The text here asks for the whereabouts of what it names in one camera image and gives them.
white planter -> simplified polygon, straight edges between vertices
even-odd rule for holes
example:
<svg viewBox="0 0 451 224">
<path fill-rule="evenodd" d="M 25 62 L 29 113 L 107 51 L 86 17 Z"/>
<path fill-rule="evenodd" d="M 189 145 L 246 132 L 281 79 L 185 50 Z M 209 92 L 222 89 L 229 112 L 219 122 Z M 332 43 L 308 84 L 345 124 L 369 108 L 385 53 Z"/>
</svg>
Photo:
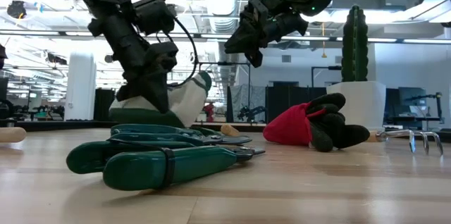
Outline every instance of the white planter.
<svg viewBox="0 0 451 224">
<path fill-rule="evenodd" d="M 345 115 L 347 125 L 383 131 L 385 89 L 379 82 L 341 82 L 327 87 L 327 93 L 341 93 L 346 97 L 340 112 Z"/>
</svg>

monitor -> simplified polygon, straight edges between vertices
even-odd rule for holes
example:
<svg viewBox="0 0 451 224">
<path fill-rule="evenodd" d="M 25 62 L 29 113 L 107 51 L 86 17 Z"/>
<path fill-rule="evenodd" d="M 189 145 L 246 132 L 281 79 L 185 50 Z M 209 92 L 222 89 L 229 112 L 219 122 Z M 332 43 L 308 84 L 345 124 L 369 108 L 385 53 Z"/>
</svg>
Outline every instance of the monitor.
<svg viewBox="0 0 451 224">
<path fill-rule="evenodd" d="M 403 106 L 427 106 L 426 90 L 420 87 L 400 87 L 400 104 Z"/>
</svg>

black strap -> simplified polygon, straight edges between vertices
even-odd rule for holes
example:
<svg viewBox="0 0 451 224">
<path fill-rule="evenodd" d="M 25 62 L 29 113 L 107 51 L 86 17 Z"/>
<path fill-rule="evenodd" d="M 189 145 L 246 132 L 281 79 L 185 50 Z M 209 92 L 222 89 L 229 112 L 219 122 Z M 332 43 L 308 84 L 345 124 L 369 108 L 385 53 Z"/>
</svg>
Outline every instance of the black strap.
<svg viewBox="0 0 451 224">
<path fill-rule="evenodd" d="M 163 152 L 164 156 L 166 157 L 166 169 L 164 172 L 163 182 L 161 183 L 161 186 L 159 189 L 163 189 L 164 187 L 167 187 L 172 184 L 173 178 L 174 178 L 174 172 L 175 172 L 175 155 L 174 151 L 172 149 L 169 149 L 167 147 L 158 147 L 151 144 L 141 144 L 137 142 L 129 142 L 122 139 L 108 139 L 107 141 L 118 143 L 118 144 L 129 144 L 134 146 L 140 146 L 145 147 L 151 151 L 161 151 Z"/>
</svg>

metal frame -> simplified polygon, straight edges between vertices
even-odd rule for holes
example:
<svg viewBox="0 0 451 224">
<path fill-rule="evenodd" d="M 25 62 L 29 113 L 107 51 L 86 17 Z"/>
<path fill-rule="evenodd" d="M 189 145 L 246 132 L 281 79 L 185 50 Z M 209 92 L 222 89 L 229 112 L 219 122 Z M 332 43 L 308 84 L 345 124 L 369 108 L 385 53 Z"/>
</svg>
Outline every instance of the metal frame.
<svg viewBox="0 0 451 224">
<path fill-rule="evenodd" d="M 247 106 L 250 108 L 251 106 L 251 64 L 250 63 L 241 63 L 241 62 L 199 62 L 199 72 L 202 69 L 202 65 L 218 65 L 218 66 L 238 66 L 238 65 L 246 65 L 248 67 L 248 83 L 249 87 L 247 88 Z"/>
<path fill-rule="evenodd" d="M 431 136 L 434 138 L 435 143 L 437 144 L 438 151 L 440 152 L 440 155 L 443 155 L 443 145 L 440 141 L 440 137 L 435 132 L 419 132 L 419 131 L 412 131 L 412 130 L 396 130 L 391 132 L 379 132 L 376 137 L 380 142 L 387 142 L 388 139 L 392 137 L 409 137 L 409 146 L 410 151 L 414 153 L 416 151 L 415 147 L 415 136 L 421 136 L 423 137 L 423 148 L 426 154 L 429 154 L 429 141 L 428 136 Z"/>
</svg>

potted cactus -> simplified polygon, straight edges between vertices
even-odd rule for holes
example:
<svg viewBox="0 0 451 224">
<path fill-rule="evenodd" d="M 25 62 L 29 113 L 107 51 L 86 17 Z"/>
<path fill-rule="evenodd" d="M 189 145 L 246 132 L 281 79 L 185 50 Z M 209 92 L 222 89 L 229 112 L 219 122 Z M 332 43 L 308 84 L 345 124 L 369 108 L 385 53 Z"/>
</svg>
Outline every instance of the potted cactus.
<svg viewBox="0 0 451 224">
<path fill-rule="evenodd" d="M 368 81 L 368 25 L 364 11 L 358 6 L 350 10 L 343 28 L 341 60 L 342 82 L 327 88 L 328 93 L 339 92 L 346 97 L 341 112 L 346 123 L 363 125 L 369 130 L 383 130 L 385 85 Z"/>
</svg>

